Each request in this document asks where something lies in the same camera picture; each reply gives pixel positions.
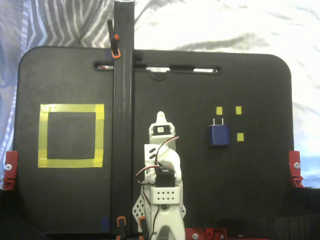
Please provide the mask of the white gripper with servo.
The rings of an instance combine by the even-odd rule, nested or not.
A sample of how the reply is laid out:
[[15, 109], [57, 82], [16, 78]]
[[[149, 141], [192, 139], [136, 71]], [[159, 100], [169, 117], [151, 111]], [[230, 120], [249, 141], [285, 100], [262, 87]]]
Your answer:
[[165, 113], [159, 111], [156, 115], [156, 123], [152, 123], [148, 129], [149, 143], [161, 145], [166, 140], [176, 136], [176, 130], [171, 122], [167, 122]]

